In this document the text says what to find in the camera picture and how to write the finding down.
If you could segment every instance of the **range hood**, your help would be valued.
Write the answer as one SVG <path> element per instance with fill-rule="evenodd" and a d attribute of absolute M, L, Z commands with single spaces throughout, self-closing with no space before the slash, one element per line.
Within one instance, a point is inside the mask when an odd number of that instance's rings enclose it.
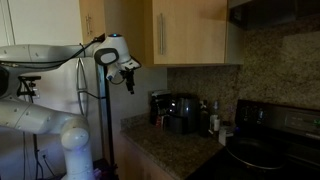
<path fill-rule="evenodd" d="M 229 0 L 228 7 L 229 21 L 245 30 L 320 15 L 320 0 Z"/>

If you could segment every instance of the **kitchen counter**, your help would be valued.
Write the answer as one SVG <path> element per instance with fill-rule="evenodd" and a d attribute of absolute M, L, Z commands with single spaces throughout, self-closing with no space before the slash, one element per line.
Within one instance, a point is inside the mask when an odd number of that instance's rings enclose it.
<path fill-rule="evenodd" d="M 223 147 L 216 139 L 196 133 L 163 131 L 148 119 L 147 114 L 123 119 L 122 135 L 174 179 L 185 179 Z"/>

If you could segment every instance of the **black stove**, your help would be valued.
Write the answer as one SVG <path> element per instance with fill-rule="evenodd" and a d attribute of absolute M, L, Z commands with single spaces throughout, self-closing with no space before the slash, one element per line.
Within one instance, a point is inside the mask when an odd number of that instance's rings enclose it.
<path fill-rule="evenodd" d="M 238 100 L 235 123 L 231 141 L 187 179 L 319 179 L 320 111 Z"/>

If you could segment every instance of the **stone backsplash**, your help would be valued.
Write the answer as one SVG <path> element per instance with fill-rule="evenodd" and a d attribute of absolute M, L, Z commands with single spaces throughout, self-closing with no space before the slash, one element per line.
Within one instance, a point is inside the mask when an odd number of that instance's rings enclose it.
<path fill-rule="evenodd" d="M 168 89 L 218 100 L 222 120 L 239 98 L 320 110 L 320 18 L 246 31 L 243 65 L 168 68 Z"/>

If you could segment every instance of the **small bottle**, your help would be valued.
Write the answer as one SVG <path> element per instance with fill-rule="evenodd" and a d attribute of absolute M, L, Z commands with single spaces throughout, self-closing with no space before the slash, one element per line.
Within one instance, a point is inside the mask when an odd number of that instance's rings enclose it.
<path fill-rule="evenodd" d="M 217 133 L 215 126 L 218 127 L 218 125 L 216 125 L 218 123 L 220 126 L 220 120 L 218 119 L 218 101 L 214 101 L 212 115 L 210 116 L 210 134 L 215 135 Z"/>
<path fill-rule="evenodd" d="M 208 137 L 208 129 L 210 127 L 210 114 L 207 108 L 207 101 L 200 101 L 200 122 L 198 127 L 198 134 L 202 137 Z"/>

